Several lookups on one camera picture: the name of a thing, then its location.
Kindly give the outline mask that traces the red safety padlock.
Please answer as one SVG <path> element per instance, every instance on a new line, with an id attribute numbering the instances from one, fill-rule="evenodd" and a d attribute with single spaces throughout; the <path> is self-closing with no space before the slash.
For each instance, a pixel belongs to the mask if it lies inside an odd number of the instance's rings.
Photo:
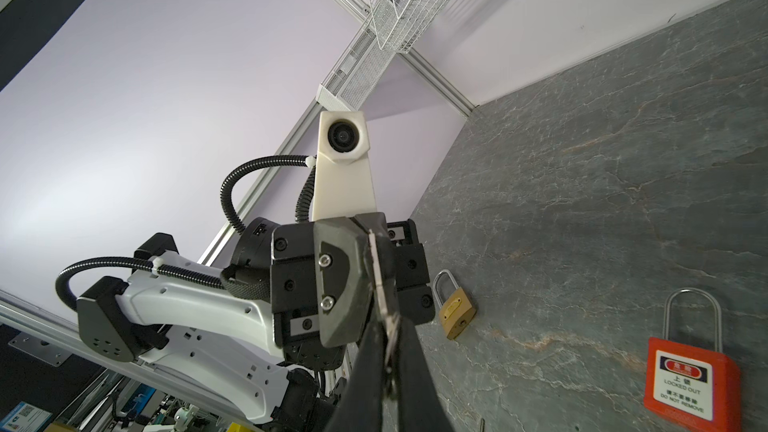
<path id="1" fill-rule="evenodd" d="M 672 305 L 683 294 L 705 298 L 714 311 L 714 348 L 670 339 Z M 742 430 L 741 372 L 723 351 L 722 308 L 709 292 L 680 288 L 664 304 L 661 337 L 648 340 L 644 407 L 689 431 Z"/>

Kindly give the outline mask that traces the silver key with ring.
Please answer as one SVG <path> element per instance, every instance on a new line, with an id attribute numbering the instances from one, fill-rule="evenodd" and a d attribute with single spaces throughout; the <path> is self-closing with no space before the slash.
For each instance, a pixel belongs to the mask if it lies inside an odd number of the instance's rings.
<path id="1" fill-rule="evenodd" d="M 388 371 L 393 369 L 393 356 L 397 346 L 400 326 L 400 313 L 397 304 L 395 280 L 384 277 L 378 250 L 377 235 L 370 229 L 367 233 L 374 284 L 374 300 L 378 309 L 379 321 L 386 334 L 384 364 Z"/>

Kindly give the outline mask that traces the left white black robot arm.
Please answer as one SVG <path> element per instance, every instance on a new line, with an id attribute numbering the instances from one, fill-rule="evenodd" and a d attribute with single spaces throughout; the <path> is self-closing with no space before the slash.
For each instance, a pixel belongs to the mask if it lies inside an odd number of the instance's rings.
<path id="1" fill-rule="evenodd" d="M 245 223 L 232 192 L 267 168 L 306 167 L 296 220 Z M 158 233 L 131 257 L 66 267 L 59 299 L 103 357 L 178 371 L 266 431 L 447 431 L 416 328 L 435 312 L 412 221 L 388 223 L 366 155 L 277 155 L 230 172 L 220 203 L 239 235 L 223 269 Z"/>

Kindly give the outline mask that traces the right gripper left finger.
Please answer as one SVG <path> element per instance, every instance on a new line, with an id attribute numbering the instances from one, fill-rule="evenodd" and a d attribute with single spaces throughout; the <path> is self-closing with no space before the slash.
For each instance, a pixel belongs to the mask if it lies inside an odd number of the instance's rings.
<path id="1" fill-rule="evenodd" d="M 380 323 L 368 324 L 341 401 L 325 430 L 382 430 L 385 333 Z"/>

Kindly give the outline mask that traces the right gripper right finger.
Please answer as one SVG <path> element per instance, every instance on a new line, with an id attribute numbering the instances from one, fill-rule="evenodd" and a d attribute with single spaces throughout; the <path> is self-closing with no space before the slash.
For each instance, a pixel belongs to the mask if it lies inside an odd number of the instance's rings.
<path id="1" fill-rule="evenodd" d="M 438 397 L 415 325 L 401 317 L 393 357 L 398 430 L 453 430 Z"/>

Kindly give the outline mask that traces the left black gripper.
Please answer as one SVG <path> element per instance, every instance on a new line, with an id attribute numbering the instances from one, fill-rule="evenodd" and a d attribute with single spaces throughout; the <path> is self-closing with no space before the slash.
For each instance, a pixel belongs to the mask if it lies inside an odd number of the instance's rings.
<path id="1" fill-rule="evenodd" d="M 434 319 L 427 260 L 412 220 L 387 224 L 383 213 L 374 212 L 283 225 L 273 233 L 270 298 L 274 340 L 287 364 L 335 370 L 345 345 L 362 338 L 368 319 L 379 321 L 370 229 L 386 279 L 395 280 L 396 260 L 401 314 L 416 325 Z"/>

